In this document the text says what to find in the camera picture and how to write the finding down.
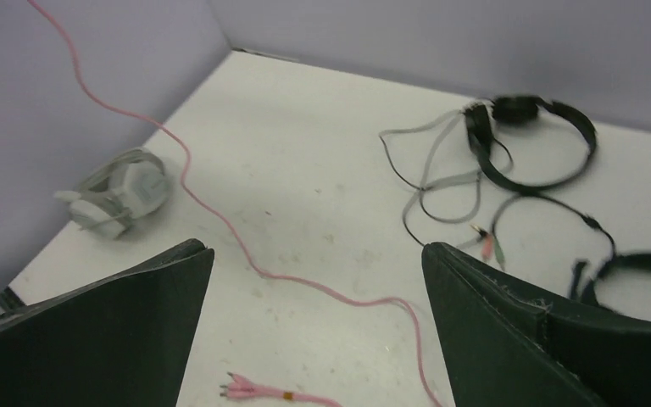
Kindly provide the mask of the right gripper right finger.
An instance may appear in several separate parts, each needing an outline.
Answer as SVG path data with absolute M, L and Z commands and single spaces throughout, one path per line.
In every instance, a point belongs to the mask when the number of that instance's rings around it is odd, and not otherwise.
M 581 304 L 446 243 L 421 264 L 458 406 L 651 406 L 651 321 Z

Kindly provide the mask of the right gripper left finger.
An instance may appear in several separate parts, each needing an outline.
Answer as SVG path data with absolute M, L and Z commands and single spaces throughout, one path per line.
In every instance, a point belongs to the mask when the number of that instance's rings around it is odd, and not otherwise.
M 214 250 L 186 240 L 0 316 L 0 406 L 174 406 Z

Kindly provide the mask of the pink headset with cable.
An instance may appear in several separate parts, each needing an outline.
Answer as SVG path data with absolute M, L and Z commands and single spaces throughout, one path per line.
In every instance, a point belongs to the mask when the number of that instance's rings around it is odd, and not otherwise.
M 413 327 L 414 327 L 414 332 L 415 332 L 415 352 L 416 352 L 416 363 L 418 367 L 418 373 L 420 377 L 420 382 L 425 390 L 427 397 L 430 399 L 433 405 L 435 406 L 440 406 L 442 403 L 438 400 L 437 396 L 431 389 L 427 379 L 426 379 L 426 374 L 425 374 L 425 369 L 424 369 L 424 357 L 423 357 L 423 345 L 422 345 L 422 334 L 421 334 L 421 327 L 420 327 L 420 322 L 418 319 L 417 314 L 415 313 L 415 310 L 413 306 L 405 299 L 399 298 L 399 297 L 384 297 L 384 298 L 378 298 L 378 299 L 373 299 L 373 300 L 367 300 L 367 301 L 360 301 L 356 300 L 353 298 L 349 298 L 340 292 L 326 286 L 323 284 L 320 284 L 315 281 L 311 281 L 299 276 L 289 276 L 289 275 L 281 275 L 281 274 L 274 274 L 272 272 L 269 272 L 267 270 L 262 269 L 260 266 L 258 266 L 253 259 L 253 256 L 251 255 L 248 246 L 246 243 L 242 240 L 241 236 L 237 232 L 236 228 L 232 225 L 232 223 L 223 215 L 221 214 L 218 210 L 212 208 L 209 206 L 207 203 L 205 203 L 200 197 L 198 197 L 186 184 L 186 177 L 188 175 L 188 171 L 191 168 L 191 163 L 192 163 L 192 152 L 187 146 L 185 142 L 181 140 L 180 137 L 178 137 L 175 133 L 170 131 L 167 127 L 165 127 L 162 123 L 156 121 L 155 119 L 148 117 L 146 115 L 138 114 L 135 112 L 131 112 L 130 110 L 127 109 L 121 109 L 118 107 L 115 107 L 109 103 L 104 102 L 102 99 L 100 99 L 98 96 L 96 96 L 91 89 L 88 87 L 88 85 L 85 83 L 83 75 L 82 75 L 82 70 L 81 70 L 81 61 L 80 61 L 80 56 L 78 54 L 78 51 L 75 47 L 75 44 L 73 43 L 70 35 L 68 32 L 65 30 L 65 28 L 46 10 L 44 9 L 40 4 L 33 0 L 29 0 L 28 4 L 30 4 L 35 11 L 37 11 L 42 17 L 44 17 L 52 26 L 53 28 L 57 31 L 59 36 L 64 40 L 70 54 L 71 58 L 71 64 L 73 68 L 73 72 L 75 75 L 75 80 L 78 83 L 79 87 L 81 90 L 86 94 L 88 98 L 90 98 L 94 103 L 98 104 L 102 108 L 109 110 L 111 112 L 114 112 L 116 114 L 121 114 L 123 116 L 131 117 L 137 120 L 141 120 L 144 122 L 147 122 L 150 125 L 154 125 L 157 127 L 160 131 L 165 133 L 170 139 L 172 139 L 174 142 L 176 142 L 181 149 L 183 150 L 185 154 L 185 163 L 183 165 L 183 169 L 181 171 L 181 174 L 179 175 L 179 185 L 183 189 L 183 191 L 200 207 L 203 209 L 207 210 L 210 214 L 214 215 L 217 217 L 222 223 L 227 227 L 231 235 L 236 239 L 236 243 L 238 244 L 239 248 L 242 250 L 242 253 L 244 254 L 248 264 L 251 266 L 251 268 L 262 278 L 266 279 L 271 279 L 271 280 L 278 280 L 278 281 L 288 281 L 288 282 L 294 282 L 300 285 L 303 285 L 305 287 L 310 287 L 313 288 L 331 298 L 334 298 L 335 300 L 347 304 L 353 307 L 357 308 L 366 308 L 366 307 L 374 307 L 374 306 L 380 306 L 380 305 L 385 305 L 385 304 L 393 304 L 397 305 L 398 307 L 403 308 L 407 314 L 409 315 L 410 319 L 412 320 Z M 311 402 L 311 403 L 316 403 L 320 404 L 322 406 L 338 406 L 339 403 L 334 400 L 334 399 L 329 399 L 325 397 L 320 397 L 320 396 L 315 396 L 312 394 L 307 394 L 307 393 L 293 393 L 293 392 L 287 392 L 285 390 L 281 390 L 277 387 L 269 387 L 265 385 L 259 385 L 256 384 L 249 379 L 247 379 L 245 376 L 239 375 L 239 374 L 234 374 L 234 373 L 229 373 L 228 376 L 231 378 L 231 382 L 223 385 L 222 389 L 223 391 L 220 393 L 220 395 L 226 399 L 253 399 L 253 398 L 265 398 L 265 397 L 271 397 L 271 398 L 279 398 L 279 399 L 288 399 L 291 401 L 295 402 Z

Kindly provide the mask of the white grey gaming headset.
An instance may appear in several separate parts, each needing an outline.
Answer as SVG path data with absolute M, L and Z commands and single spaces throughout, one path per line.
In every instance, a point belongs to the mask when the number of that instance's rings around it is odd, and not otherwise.
M 68 206 L 82 230 L 115 239 L 170 197 L 170 180 L 161 158 L 132 148 L 95 170 L 73 190 L 53 197 Z

